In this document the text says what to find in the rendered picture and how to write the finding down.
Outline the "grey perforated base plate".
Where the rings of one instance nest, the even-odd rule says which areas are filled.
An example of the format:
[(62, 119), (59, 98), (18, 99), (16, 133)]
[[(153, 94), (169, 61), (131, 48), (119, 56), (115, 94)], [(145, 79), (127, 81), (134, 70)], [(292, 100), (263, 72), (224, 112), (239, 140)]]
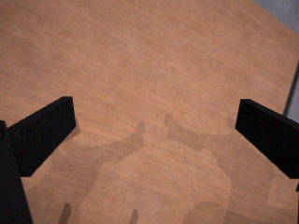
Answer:
[(299, 123), (299, 63), (297, 65), (283, 116)]

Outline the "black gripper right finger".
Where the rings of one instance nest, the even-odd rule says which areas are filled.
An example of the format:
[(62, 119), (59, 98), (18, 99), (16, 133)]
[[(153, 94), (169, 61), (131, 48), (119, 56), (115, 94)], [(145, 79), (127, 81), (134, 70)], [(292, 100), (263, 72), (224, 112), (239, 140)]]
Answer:
[(289, 179), (299, 179), (299, 123), (250, 99), (240, 99), (235, 129)]

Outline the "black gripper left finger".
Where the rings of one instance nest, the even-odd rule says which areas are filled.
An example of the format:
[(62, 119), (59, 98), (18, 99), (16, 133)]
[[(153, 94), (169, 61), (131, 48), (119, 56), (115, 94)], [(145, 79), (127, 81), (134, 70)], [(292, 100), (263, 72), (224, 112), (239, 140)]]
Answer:
[(30, 177), (76, 127), (72, 96), (8, 128), (0, 120), (0, 224), (34, 224), (21, 177)]

